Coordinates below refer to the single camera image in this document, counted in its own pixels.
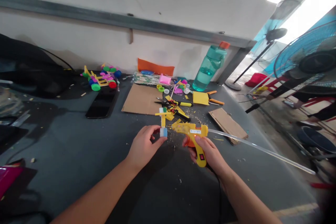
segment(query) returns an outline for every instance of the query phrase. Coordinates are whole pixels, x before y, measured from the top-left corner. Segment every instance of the black phone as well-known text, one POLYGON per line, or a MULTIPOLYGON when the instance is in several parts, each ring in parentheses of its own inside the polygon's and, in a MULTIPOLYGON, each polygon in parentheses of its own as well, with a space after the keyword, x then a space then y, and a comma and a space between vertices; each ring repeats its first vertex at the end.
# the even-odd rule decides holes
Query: black phone
POLYGON ((113 111, 119 92, 116 89, 101 89, 86 113, 86 118, 106 118, 113 111))

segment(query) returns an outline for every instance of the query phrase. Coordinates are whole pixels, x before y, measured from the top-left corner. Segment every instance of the gray table surface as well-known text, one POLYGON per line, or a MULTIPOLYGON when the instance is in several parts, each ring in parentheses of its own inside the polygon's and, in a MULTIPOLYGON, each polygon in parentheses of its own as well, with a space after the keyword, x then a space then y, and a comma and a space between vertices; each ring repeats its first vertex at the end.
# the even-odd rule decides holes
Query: gray table surface
MULTIPOLYGON (((79 84, 57 99, 34 98, 28 102, 30 96, 18 94, 30 109, 30 118, 21 126, 29 132, 13 148, 8 146, 0 156, 0 164, 25 158, 27 167, 37 170, 37 174, 17 212, 39 209, 57 216, 126 157, 133 138, 144 125, 160 124, 158 116, 121 112, 130 87, 130 78, 121 82, 113 113, 106 119, 85 118, 97 93, 79 84)), ((217 90, 212 97, 224 101, 223 109, 248 131, 250 142, 274 151, 251 115, 224 87, 210 83, 206 92, 212 90, 217 90)), ((175 99, 185 100, 184 96, 175 99)), ((217 108, 195 105, 186 112, 193 118, 192 123, 200 121, 220 130, 208 114, 217 108)), ((188 150, 181 147, 183 137, 168 131, 168 141, 127 187, 107 223, 218 222, 218 182, 192 163, 188 150)), ((208 137, 272 211, 315 202, 309 188, 295 174, 296 168, 250 146, 232 146, 227 140, 213 139, 222 136, 209 133, 208 137)), ((226 196, 222 196, 222 221, 232 221, 234 211, 226 196)), ((38 223, 38 218, 26 223, 38 223)))

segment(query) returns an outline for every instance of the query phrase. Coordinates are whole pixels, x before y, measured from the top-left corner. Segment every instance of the orange bottle cap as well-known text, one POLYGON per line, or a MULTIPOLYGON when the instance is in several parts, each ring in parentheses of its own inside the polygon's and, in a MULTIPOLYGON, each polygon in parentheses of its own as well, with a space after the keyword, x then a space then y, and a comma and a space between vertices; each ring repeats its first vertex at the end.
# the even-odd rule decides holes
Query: orange bottle cap
POLYGON ((223 48, 223 49, 228 49, 228 48, 230 47, 230 43, 225 42, 225 41, 222 41, 222 42, 219 44, 219 47, 220 47, 220 48, 223 48))

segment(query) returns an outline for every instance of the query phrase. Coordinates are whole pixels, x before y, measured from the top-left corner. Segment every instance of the teal water bottle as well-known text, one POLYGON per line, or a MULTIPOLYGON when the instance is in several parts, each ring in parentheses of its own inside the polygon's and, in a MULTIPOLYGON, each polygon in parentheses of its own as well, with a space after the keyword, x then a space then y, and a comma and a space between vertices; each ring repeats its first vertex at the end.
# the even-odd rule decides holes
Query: teal water bottle
POLYGON ((229 46, 230 44, 225 41, 222 41, 219 46, 210 46, 192 84, 196 91, 204 91, 217 70, 223 66, 226 49, 229 46))

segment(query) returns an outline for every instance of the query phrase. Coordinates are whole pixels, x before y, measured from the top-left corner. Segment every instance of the hand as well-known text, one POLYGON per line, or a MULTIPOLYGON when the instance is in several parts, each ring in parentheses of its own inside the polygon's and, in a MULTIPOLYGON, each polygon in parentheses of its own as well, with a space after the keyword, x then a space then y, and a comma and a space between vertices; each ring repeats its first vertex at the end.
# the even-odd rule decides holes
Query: hand
MULTIPOLYGON (((196 143, 201 146, 204 151, 205 159, 207 163, 211 166, 211 168, 216 172, 218 176, 228 176, 232 172, 230 166, 224 161, 224 158, 219 153, 219 150, 215 146, 213 142, 209 138, 199 136, 195 136, 196 143)), ((188 143, 188 137, 186 136, 183 139, 182 146, 185 147, 188 143)), ((188 147, 190 152, 191 160, 196 163, 196 149, 188 147)))
POLYGON ((159 125, 151 125, 143 127, 133 140, 126 161, 133 168, 141 170, 154 156, 158 148, 167 140, 167 137, 160 137, 155 143, 153 134, 160 131, 159 125))

